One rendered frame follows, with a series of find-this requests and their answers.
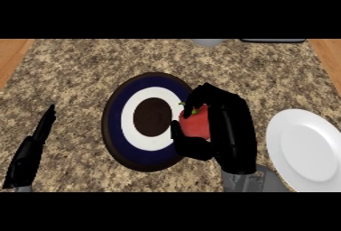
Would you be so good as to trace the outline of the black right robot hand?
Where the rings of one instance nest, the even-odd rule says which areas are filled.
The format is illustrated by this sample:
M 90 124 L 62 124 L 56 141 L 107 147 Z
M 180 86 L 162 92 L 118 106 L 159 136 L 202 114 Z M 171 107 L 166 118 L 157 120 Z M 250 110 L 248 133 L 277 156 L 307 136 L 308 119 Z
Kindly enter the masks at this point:
M 255 173 L 256 141 L 252 116 L 245 99 L 209 83 L 199 85 L 184 101 L 184 119 L 191 110 L 208 106 L 211 140 L 184 135 L 180 123 L 169 123 L 169 137 L 175 152 L 188 158 L 215 159 L 230 174 Z

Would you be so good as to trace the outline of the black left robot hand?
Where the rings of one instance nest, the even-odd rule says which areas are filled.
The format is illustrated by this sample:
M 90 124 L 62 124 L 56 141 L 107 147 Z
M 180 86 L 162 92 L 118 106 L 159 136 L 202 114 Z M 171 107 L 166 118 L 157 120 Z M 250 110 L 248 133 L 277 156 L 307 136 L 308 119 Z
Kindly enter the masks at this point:
M 50 105 L 33 129 L 33 134 L 25 137 L 11 158 L 2 184 L 4 189 L 14 189 L 29 185 L 32 186 L 41 161 L 42 148 L 54 120 L 56 111 L 54 106 Z

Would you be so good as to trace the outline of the red bell pepper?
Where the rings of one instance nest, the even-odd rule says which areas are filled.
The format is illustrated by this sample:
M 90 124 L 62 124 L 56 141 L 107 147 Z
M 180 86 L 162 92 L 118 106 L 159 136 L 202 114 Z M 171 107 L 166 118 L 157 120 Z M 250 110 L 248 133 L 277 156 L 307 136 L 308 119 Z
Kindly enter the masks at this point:
M 178 123 L 184 136 L 211 139 L 208 106 L 202 105 L 199 109 L 191 110 L 191 115 L 184 118 L 184 113 L 178 115 Z

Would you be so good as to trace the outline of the blue and white ringed plate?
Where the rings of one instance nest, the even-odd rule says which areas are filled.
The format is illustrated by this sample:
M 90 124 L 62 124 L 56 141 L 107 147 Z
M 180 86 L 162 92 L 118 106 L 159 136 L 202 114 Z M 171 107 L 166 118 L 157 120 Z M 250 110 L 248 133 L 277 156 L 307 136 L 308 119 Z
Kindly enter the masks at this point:
M 101 139 L 113 159 L 128 169 L 160 171 L 183 156 L 171 140 L 171 121 L 178 119 L 191 88 L 162 72 L 128 79 L 107 99 L 101 112 Z

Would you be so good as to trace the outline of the grey round object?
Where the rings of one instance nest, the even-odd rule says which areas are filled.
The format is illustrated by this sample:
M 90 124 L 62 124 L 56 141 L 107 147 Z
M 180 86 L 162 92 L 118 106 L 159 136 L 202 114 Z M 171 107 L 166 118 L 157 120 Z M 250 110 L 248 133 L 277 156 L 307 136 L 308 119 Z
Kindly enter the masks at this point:
M 191 42 L 202 47 L 214 47 L 222 43 L 222 39 L 193 39 Z

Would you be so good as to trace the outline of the dark flat object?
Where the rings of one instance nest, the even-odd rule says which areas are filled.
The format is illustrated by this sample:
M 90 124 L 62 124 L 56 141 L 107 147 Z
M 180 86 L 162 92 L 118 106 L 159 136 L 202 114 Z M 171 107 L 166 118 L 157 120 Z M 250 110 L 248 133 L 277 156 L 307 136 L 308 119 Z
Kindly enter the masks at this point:
M 307 39 L 239 39 L 250 43 L 302 43 Z

